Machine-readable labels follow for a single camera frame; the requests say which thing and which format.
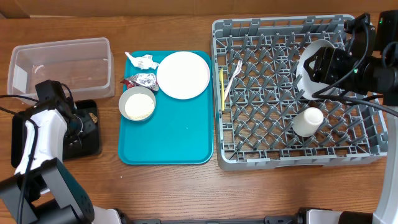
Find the brown food scrap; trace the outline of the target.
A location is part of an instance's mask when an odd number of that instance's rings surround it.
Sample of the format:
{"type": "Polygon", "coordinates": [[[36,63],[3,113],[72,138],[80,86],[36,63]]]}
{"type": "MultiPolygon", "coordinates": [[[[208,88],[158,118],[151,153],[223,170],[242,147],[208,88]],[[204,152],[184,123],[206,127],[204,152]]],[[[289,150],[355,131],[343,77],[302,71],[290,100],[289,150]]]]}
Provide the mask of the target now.
{"type": "Polygon", "coordinates": [[[98,122],[98,118],[97,118],[96,115],[94,115],[93,113],[89,113],[89,116],[90,116],[90,118],[92,119],[92,121],[93,121],[94,123],[97,123],[97,122],[98,122]]]}

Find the grey plate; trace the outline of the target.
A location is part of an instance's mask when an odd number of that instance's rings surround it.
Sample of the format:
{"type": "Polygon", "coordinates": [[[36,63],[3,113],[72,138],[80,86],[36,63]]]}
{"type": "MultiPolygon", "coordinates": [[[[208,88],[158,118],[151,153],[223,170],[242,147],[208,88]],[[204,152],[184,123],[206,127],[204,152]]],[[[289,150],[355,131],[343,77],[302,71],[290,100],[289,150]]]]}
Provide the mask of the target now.
{"type": "Polygon", "coordinates": [[[316,98],[313,98],[312,95],[316,91],[327,87],[327,84],[311,81],[310,77],[308,76],[308,72],[303,67],[306,59],[311,57],[321,47],[333,47],[333,44],[327,40],[316,40],[306,47],[298,61],[296,77],[298,78],[300,75],[301,79],[297,83],[297,88],[299,91],[304,91],[302,96],[307,100],[317,100],[316,98]]]}

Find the white plastic cup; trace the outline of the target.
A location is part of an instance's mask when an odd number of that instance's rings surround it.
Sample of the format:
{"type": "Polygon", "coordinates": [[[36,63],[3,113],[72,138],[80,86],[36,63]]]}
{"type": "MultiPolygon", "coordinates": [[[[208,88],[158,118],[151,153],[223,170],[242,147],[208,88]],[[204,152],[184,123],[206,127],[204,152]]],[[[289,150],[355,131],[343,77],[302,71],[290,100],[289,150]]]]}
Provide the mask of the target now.
{"type": "Polygon", "coordinates": [[[324,119],[320,109],[310,107],[293,119],[293,130],[301,137],[310,137],[315,134],[324,119]]]}

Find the grey bowl with rice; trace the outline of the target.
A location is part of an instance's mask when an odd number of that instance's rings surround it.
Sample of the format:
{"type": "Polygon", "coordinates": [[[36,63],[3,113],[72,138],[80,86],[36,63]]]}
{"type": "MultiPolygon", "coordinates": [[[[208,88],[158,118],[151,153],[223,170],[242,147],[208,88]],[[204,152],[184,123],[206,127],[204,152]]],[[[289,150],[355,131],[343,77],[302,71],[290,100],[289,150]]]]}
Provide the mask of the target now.
{"type": "Polygon", "coordinates": [[[145,87],[136,86],[126,90],[119,99],[119,111],[131,121],[149,119],[156,106],[155,95],[145,87]]]}

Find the foil wrapper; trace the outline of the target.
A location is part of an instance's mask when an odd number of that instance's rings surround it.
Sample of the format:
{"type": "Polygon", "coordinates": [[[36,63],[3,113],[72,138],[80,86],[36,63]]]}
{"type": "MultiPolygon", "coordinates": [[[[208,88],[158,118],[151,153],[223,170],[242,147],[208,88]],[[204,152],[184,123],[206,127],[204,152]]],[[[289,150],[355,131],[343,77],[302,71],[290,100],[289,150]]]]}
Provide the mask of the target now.
{"type": "Polygon", "coordinates": [[[142,86],[144,88],[150,89],[151,91],[159,90],[157,77],[154,73],[138,73],[123,79],[121,83],[126,85],[127,89],[135,86],[142,86]]]}

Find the white plastic fork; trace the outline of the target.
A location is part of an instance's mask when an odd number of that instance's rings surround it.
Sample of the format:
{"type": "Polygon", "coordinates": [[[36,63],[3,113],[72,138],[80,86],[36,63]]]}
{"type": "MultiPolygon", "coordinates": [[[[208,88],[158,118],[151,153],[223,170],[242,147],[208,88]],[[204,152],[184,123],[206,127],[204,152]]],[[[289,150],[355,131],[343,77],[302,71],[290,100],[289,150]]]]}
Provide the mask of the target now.
{"type": "Polygon", "coordinates": [[[225,89],[225,91],[224,91],[224,98],[223,98],[224,100],[227,99],[228,94],[229,94],[229,91],[230,91],[231,86],[232,86],[232,84],[233,84],[233,80],[234,80],[234,78],[235,78],[236,76],[239,75],[239,73],[240,73],[240,71],[241,71],[241,69],[242,69],[242,66],[243,66],[243,61],[242,61],[242,60],[239,60],[238,63],[237,63],[236,69],[235,69],[235,71],[233,72],[233,75],[231,76],[231,78],[229,79],[228,85],[227,85],[227,87],[226,87],[226,89],[225,89]]]}

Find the white tissue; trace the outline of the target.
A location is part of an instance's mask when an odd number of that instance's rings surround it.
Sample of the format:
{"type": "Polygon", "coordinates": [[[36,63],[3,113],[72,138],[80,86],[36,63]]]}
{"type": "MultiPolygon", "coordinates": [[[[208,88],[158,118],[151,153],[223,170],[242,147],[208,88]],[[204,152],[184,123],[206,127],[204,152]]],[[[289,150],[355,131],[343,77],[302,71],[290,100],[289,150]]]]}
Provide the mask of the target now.
{"type": "Polygon", "coordinates": [[[155,70],[159,66],[159,63],[153,61],[153,56],[149,54],[141,57],[133,57],[129,52],[125,52],[125,55],[134,67],[140,68],[141,70],[155,70]]]}

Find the yellow plastic spoon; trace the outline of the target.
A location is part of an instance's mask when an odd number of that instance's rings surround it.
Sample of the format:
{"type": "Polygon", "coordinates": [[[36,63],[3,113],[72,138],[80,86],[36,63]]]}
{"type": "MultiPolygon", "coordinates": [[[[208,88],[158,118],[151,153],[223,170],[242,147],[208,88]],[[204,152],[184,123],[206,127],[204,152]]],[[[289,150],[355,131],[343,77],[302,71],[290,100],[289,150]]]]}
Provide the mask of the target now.
{"type": "Polygon", "coordinates": [[[219,79],[220,79],[220,98],[221,98],[221,111],[225,110],[225,102],[224,102],[224,79],[223,79],[223,68],[219,70],[219,79]]]}

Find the white pink-rimmed plate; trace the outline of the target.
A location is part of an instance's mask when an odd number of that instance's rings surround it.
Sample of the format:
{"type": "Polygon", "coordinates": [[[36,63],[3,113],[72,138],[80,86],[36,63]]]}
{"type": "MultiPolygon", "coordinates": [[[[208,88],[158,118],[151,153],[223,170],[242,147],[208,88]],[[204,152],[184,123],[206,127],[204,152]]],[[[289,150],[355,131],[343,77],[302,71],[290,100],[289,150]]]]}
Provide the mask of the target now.
{"type": "Polygon", "coordinates": [[[168,96],[189,100],[205,91],[210,82],[210,68],[193,52],[175,52],[161,61],[157,68],[157,83],[168,96]]]}

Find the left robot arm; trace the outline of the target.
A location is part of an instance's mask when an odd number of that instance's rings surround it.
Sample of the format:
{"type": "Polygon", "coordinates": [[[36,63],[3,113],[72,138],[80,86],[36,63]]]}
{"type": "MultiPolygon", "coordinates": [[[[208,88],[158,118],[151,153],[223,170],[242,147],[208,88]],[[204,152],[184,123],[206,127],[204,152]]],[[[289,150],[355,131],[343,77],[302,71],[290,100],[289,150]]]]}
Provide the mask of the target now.
{"type": "Polygon", "coordinates": [[[17,223],[129,223],[120,210],[99,208],[63,164],[101,152],[93,100],[75,102],[69,87],[46,80],[38,98],[14,113],[12,165],[1,181],[1,200],[17,223]]]}

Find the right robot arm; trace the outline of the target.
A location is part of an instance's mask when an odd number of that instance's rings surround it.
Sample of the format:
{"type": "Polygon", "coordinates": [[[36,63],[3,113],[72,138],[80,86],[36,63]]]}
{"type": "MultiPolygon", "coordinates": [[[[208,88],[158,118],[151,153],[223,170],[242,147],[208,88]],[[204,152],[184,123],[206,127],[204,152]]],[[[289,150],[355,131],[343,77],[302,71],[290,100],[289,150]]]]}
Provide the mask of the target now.
{"type": "Polygon", "coordinates": [[[303,62],[311,81],[326,86],[312,97],[366,105],[386,112],[388,148],[384,183],[373,213],[309,210],[307,219],[330,223],[397,223],[397,11],[381,12],[378,25],[370,15],[345,21],[351,34],[344,50],[321,47],[303,62]]]}

